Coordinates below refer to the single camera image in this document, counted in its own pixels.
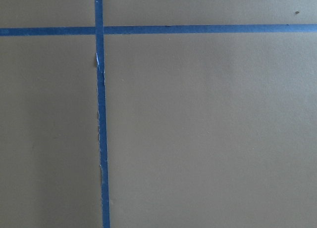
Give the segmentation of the brown paper table cover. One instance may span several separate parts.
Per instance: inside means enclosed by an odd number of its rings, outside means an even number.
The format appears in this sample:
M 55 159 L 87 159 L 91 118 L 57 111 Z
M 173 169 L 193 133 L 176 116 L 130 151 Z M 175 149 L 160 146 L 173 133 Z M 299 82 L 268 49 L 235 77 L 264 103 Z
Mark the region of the brown paper table cover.
M 103 0 L 104 26 L 317 24 L 317 0 Z M 0 0 L 1 28 L 95 0 Z M 314 228 L 317 32 L 104 35 L 110 228 Z M 103 228 L 96 35 L 0 36 L 0 225 Z

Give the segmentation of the vertical blue tape strip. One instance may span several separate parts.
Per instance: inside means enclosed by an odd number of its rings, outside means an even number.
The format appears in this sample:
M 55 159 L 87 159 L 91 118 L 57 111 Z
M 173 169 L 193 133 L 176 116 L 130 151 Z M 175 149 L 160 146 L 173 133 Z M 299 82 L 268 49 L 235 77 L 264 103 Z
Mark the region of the vertical blue tape strip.
M 96 61 L 97 61 L 97 92 L 99 114 L 99 146 L 102 192 L 102 220 L 103 227 L 110 227 L 108 167 L 107 167 L 107 131 L 106 131 L 106 87 L 105 87 L 105 47 L 103 0 L 95 0 L 95 28 L 96 28 Z

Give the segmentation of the horizontal blue tape strip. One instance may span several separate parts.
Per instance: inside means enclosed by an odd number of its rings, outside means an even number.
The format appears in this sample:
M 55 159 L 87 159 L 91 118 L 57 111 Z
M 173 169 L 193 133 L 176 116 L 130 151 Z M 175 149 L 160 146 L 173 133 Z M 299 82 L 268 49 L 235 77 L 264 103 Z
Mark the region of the horizontal blue tape strip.
M 161 25 L 104 27 L 1 28 L 4 36 L 205 34 L 205 33 L 304 33 L 316 32 L 316 24 Z

